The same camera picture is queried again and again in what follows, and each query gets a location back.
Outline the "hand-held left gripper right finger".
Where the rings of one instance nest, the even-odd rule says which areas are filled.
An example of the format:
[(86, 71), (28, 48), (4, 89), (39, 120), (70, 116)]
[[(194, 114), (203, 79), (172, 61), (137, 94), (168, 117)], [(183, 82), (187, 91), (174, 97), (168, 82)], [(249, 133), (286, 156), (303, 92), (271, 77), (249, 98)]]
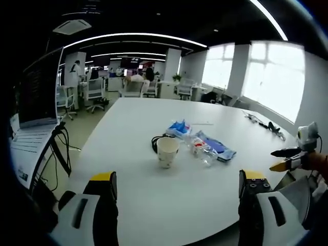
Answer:
[(274, 191), (262, 173), (240, 170), (239, 245), (296, 245), (309, 211), (307, 177)]

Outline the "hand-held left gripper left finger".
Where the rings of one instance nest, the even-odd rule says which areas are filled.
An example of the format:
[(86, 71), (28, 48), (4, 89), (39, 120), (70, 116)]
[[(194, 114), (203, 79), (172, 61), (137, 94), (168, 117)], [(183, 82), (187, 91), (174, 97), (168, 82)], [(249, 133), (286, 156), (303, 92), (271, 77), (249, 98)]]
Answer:
[(99, 173), (82, 193), (66, 191), (58, 202), (57, 245), (118, 245), (117, 176)]

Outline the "person's right hand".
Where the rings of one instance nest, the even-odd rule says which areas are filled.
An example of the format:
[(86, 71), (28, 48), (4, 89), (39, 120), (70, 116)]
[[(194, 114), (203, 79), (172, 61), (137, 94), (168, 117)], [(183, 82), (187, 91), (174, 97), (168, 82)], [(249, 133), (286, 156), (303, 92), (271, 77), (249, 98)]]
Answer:
[(310, 170), (323, 174), (327, 172), (327, 154), (312, 152), (308, 155), (308, 167)]

